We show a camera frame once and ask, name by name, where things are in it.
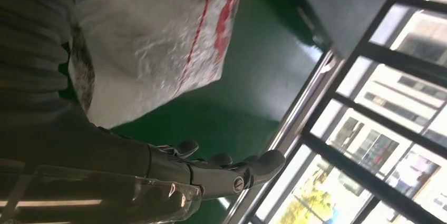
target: metal railing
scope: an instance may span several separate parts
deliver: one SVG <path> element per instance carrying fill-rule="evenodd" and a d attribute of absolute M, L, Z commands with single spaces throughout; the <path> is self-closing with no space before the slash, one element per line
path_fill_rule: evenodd
<path fill-rule="evenodd" d="M 336 55 L 333 55 L 330 50 L 326 53 L 326 56 L 323 56 L 320 60 L 319 66 L 314 71 L 313 76 L 307 82 L 306 88 L 304 88 L 301 92 L 301 95 L 305 94 L 306 96 L 302 96 L 298 99 L 298 102 L 295 103 L 295 107 L 292 110 L 297 118 L 293 121 L 288 118 L 283 122 L 281 134 L 278 134 L 273 144 L 276 148 L 282 148 L 283 152 L 286 151 L 287 146 L 292 146 L 292 149 L 287 151 L 287 164 L 290 163 L 291 159 L 298 152 L 300 147 L 305 145 L 313 151 L 313 153 L 311 153 L 308 157 L 307 162 L 312 160 L 316 155 L 320 155 L 328 163 L 341 170 L 355 182 L 361 184 L 363 188 L 371 192 L 372 197 L 370 197 L 366 205 L 356 215 L 355 219 L 352 221 L 352 224 L 362 223 L 381 201 L 393 208 L 399 214 L 403 215 L 406 219 L 416 224 L 444 223 L 423 207 L 415 203 L 411 198 L 403 195 L 398 190 L 387 184 L 384 180 L 376 177 L 374 174 L 361 167 L 357 162 L 344 156 L 342 153 L 333 148 L 333 146 L 328 145 L 324 140 L 319 139 L 310 132 L 329 103 L 331 101 L 336 101 L 345 106 L 347 109 L 353 109 L 357 113 L 410 140 L 412 143 L 407 149 L 406 153 L 409 152 L 409 149 L 413 145 L 417 144 L 431 151 L 432 153 L 447 159 L 447 149 L 445 147 L 359 103 L 354 102 L 352 96 L 345 97 L 337 93 L 337 89 L 339 88 L 340 84 L 360 56 L 372 60 L 375 62 L 375 65 L 384 64 L 403 73 L 418 77 L 422 80 L 434 83 L 447 89 L 447 69 L 445 67 L 412 57 L 402 52 L 390 50 L 389 48 L 370 42 L 371 37 L 381 24 L 382 20 L 385 18 L 390 9 L 396 4 L 440 14 L 447 14 L 447 5 L 438 2 L 425 0 L 386 0 L 377 16 L 365 32 L 361 41 L 354 49 L 354 52 L 346 61 L 343 61 Z M 330 61 L 331 58 L 336 58 L 335 66 L 330 72 L 321 74 L 319 70 L 321 70 L 321 68 L 328 61 Z M 292 192 L 296 182 L 303 175 L 303 169 L 305 170 L 306 168 L 302 167 L 297 171 L 295 177 L 291 180 L 289 186 L 285 188 L 281 197 L 279 197 L 279 200 L 273 206 L 270 214 L 268 214 L 266 220 L 264 221 L 260 220 L 256 216 L 256 210 L 267 197 L 268 192 L 279 179 L 279 176 L 270 184 L 266 185 L 262 190 L 259 189 L 257 191 L 248 192 L 247 195 L 251 197 L 249 202 L 254 201 L 255 203 L 251 205 L 250 208 L 247 208 L 249 211 L 245 213 L 245 223 L 251 222 L 255 224 L 263 224 L 270 221 L 273 214 L 275 214 L 275 212 L 279 209 L 284 199 Z M 385 179 L 391 175 L 391 172 L 388 173 Z"/>

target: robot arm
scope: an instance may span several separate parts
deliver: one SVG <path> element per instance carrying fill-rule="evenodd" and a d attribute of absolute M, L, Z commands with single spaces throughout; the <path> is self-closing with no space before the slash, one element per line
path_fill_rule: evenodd
<path fill-rule="evenodd" d="M 200 188 L 202 199 L 239 194 L 278 173 L 284 157 L 277 151 L 237 164 L 222 156 L 188 161 L 196 147 L 155 147 L 114 135 L 61 99 L 57 92 L 67 85 L 58 72 L 67 61 L 61 44 L 70 39 L 69 20 L 81 1 L 0 0 L 0 164 L 24 164 L 11 191 L 0 190 L 0 201 L 7 201 L 0 223 L 14 215 L 29 186 L 22 177 L 42 166 L 172 181 Z"/>

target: metal bar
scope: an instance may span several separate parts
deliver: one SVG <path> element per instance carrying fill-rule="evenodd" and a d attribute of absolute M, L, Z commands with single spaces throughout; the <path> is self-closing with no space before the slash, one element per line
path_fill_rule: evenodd
<path fill-rule="evenodd" d="M 282 192 L 282 194 L 279 197 L 279 199 L 273 205 L 272 209 L 270 210 L 270 212 L 268 213 L 267 217 L 265 218 L 265 222 L 269 223 L 271 221 L 271 219 L 273 218 L 275 213 L 281 207 L 281 205 L 286 200 L 286 198 L 291 194 L 291 192 L 293 191 L 293 189 L 296 186 L 296 183 L 300 180 L 301 176 L 303 176 L 304 172 L 307 170 L 307 168 L 309 167 L 310 163 L 313 161 L 313 159 L 316 156 L 317 155 L 315 153 L 313 153 L 313 152 L 309 154 L 309 156 L 306 158 L 306 160 L 303 162 L 301 167 L 298 169 L 298 171 L 296 172 L 296 174 L 294 175 L 294 177 L 290 181 L 290 183 L 287 185 L 286 189 Z"/>
<path fill-rule="evenodd" d="M 315 86 L 320 82 L 322 78 L 321 71 L 331 60 L 334 60 L 334 55 L 332 54 L 332 51 L 327 51 L 326 53 L 321 55 L 316 66 L 312 70 L 310 76 L 304 83 L 303 85 L 304 87 L 301 88 L 301 90 L 298 92 L 298 95 L 293 101 L 293 104 L 290 106 L 289 110 L 284 116 L 281 125 L 279 127 L 279 130 L 275 134 L 275 138 L 268 147 L 268 150 L 278 149 L 278 146 L 280 144 L 286 143 L 284 142 L 285 135 L 293 126 L 294 122 L 298 117 L 298 114 L 302 111 L 306 102 L 310 99 L 310 96 L 312 96 Z"/>
<path fill-rule="evenodd" d="M 364 107 L 361 104 L 357 104 L 354 101 L 338 94 L 333 94 L 334 100 L 340 102 L 341 104 L 348 106 L 358 113 L 376 121 L 377 123 L 389 128 L 390 130 L 402 135 L 403 137 L 407 138 L 408 140 L 426 148 L 427 150 L 430 150 L 431 152 L 447 159 L 447 149 L 443 146 L 440 146 L 439 144 L 431 141 L 430 139 L 427 139 L 426 137 L 411 131 L 410 129 Z"/>
<path fill-rule="evenodd" d="M 338 60 L 336 65 L 334 66 L 334 68 L 331 71 L 329 71 L 323 75 L 322 79 L 318 82 L 318 86 L 316 86 L 316 87 L 310 86 L 310 90 L 312 90 L 312 91 L 310 91 L 310 97 L 308 97 L 306 99 L 306 101 L 303 103 L 302 109 L 299 109 L 300 112 L 296 114 L 297 118 L 294 120 L 292 127 L 287 131 L 287 133 L 285 135 L 283 135 L 283 137 L 285 137 L 287 141 L 291 141 L 292 139 L 295 139 L 296 136 L 300 133 L 301 129 L 304 127 L 304 125 L 307 122 L 307 118 L 310 117 L 312 111 L 317 106 L 317 104 L 323 97 L 324 93 L 326 93 L 328 86 L 332 82 L 332 79 L 334 78 L 334 76 L 337 74 L 338 70 L 340 69 L 340 66 L 341 66 L 341 62 L 340 62 L 340 60 Z M 301 143 L 297 142 L 297 145 L 291 150 L 290 154 L 286 157 L 286 165 L 284 166 L 284 168 L 279 172 L 278 175 L 276 175 L 276 177 L 273 179 L 273 181 L 271 181 L 268 185 L 266 185 L 267 188 L 266 188 L 266 190 L 264 190 L 264 193 L 259 197 L 259 199 L 257 199 L 255 201 L 255 204 L 253 204 L 251 209 L 248 209 L 249 216 L 250 215 L 253 216 L 255 214 L 255 212 L 257 211 L 259 206 L 262 204 L 264 199 L 267 197 L 267 194 L 269 193 L 269 191 L 272 189 L 272 187 L 278 181 L 279 177 L 282 176 L 285 168 L 288 166 L 288 164 L 290 163 L 292 158 L 298 152 L 300 146 L 301 146 Z M 283 146 L 282 144 L 280 144 L 277 149 L 281 150 L 282 152 L 285 152 L 285 150 L 286 150 L 285 146 Z"/>
<path fill-rule="evenodd" d="M 321 155 L 326 161 L 337 167 L 357 183 L 361 184 L 372 194 L 376 195 L 385 204 L 401 213 L 409 221 L 412 221 L 415 224 L 444 223 L 416 204 L 413 200 L 407 198 L 351 159 L 339 153 L 336 149 L 327 145 L 321 139 L 311 134 L 307 134 L 302 136 L 300 140 L 314 152 Z"/>
<path fill-rule="evenodd" d="M 440 2 L 426 0 L 396 0 L 396 3 L 419 9 L 425 9 L 427 11 L 447 14 L 447 5 Z"/>
<path fill-rule="evenodd" d="M 366 204 L 361 211 L 357 214 L 355 219 L 351 222 L 351 224 L 362 224 L 363 221 L 370 215 L 371 211 L 374 210 L 374 208 L 377 206 L 377 204 L 380 202 L 380 199 L 378 199 L 376 196 L 373 196 L 371 200 Z"/>
<path fill-rule="evenodd" d="M 261 206 L 261 204 L 263 203 L 263 201 L 265 200 L 265 198 L 268 196 L 268 193 L 272 190 L 273 186 L 275 186 L 276 182 L 278 182 L 279 178 L 283 175 L 284 171 L 286 170 L 287 166 L 289 166 L 291 160 L 293 159 L 293 157 L 296 155 L 296 153 L 298 152 L 299 148 L 302 146 L 303 144 L 301 142 L 298 142 L 298 144 L 294 147 L 294 149 L 291 151 L 290 155 L 287 157 L 286 159 L 286 164 L 284 165 L 284 167 L 280 170 L 279 174 L 276 175 L 276 177 L 274 177 L 272 179 L 272 181 L 267 185 L 267 189 L 264 190 L 264 193 L 261 195 L 261 197 L 257 200 L 257 202 L 255 203 L 255 205 L 253 206 L 252 210 L 249 213 L 249 216 L 256 216 L 256 211 L 258 210 L 258 208 Z"/>
<path fill-rule="evenodd" d="M 259 219 L 259 217 L 252 216 L 249 220 L 249 222 L 251 222 L 252 224 L 265 224 L 265 222 L 263 222 L 261 219 Z"/>
<path fill-rule="evenodd" d="M 296 127 L 297 123 L 304 126 L 307 120 L 304 120 L 302 115 L 311 113 L 311 111 L 308 112 L 308 106 L 315 105 L 314 103 L 317 103 L 321 96 L 323 96 L 323 90 L 321 90 L 320 88 L 315 89 L 315 86 L 326 84 L 328 75 L 333 74 L 333 72 L 335 71 L 332 70 L 325 73 L 324 75 L 321 74 L 322 69 L 333 56 L 334 55 L 331 51 L 327 51 L 320 58 L 311 75 L 306 80 L 304 87 L 300 90 L 297 97 L 295 98 L 292 104 L 293 108 L 288 110 L 287 114 L 282 120 L 281 125 L 279 126 L 279 130 L 276 132 L 274 139 L 268 147 L 268 150 L 277 149 L 282 153 L 286 153 L 286 151 L 293 144 L 295 144 L 295 137 L 291 137 L 290 132 Z M 290 153 L 286 157 L 286 161 L 288 160 L 288 157 L 293 157 L 293 152 L 298 151 L 299 146 L 300 145 L 295 146 L 296 149 L 292 150 L 292 153 Z M 281 170 L 269 184 L 265 185 L 264 190 L 262 190 L 262 187 L 255 187 L 246 192 L 243 192 L 229 210 L 222 224 L 239 224 L 240 221 L 244 218 L 249 218 L 250 215 L 254 215 L 257 208 L 267 196 L 266 194 L 272 189 L 276 181 L 283 174 L 283 171 L 284 169 Z"/>
<path fill-rule="evenodd" d="M 373 43 L 364 44 L 361 47 L 360 54 L 399 71 L 447 88 L 447 68 L 443 66 Z"/>

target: robotic hand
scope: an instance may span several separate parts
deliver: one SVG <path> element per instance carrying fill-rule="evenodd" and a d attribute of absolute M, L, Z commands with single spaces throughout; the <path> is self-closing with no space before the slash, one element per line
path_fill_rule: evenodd
<path fill-rule="evenodd" d="M 150 146 L 152 165 L 157 168 L 149 172 L 149 177 L 163 180 L 183 181 L 199 186 L 203 199 L 226 197 L 241 193 L 272 179 L 283 167 L 284 156 L 276 150 L 262 156 L 252 156 L 244 161 L 232 164 L 231 157 L 218 154 L 209 160 L 187 161 L 198 145 L 184 142 L 177 147 Z"/>
<path fill-rule="evenodd" d="M 278 151 L 232 164 L 186 158 L 97 128 L 59 97 L 61 44 L 83 0 L 0 0 L 0 223 L 165 223 L 241 193 L 283 167 Z"/>

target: ribbed hose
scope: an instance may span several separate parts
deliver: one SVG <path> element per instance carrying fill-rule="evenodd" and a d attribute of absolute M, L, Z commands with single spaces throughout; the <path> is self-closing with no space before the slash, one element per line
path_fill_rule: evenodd
<path fill-rule="evenodd" d="M 0 0 L 0 159 L 145 176 L 146 144 L 97 129 L 58 95 L 79 1 Z"/>

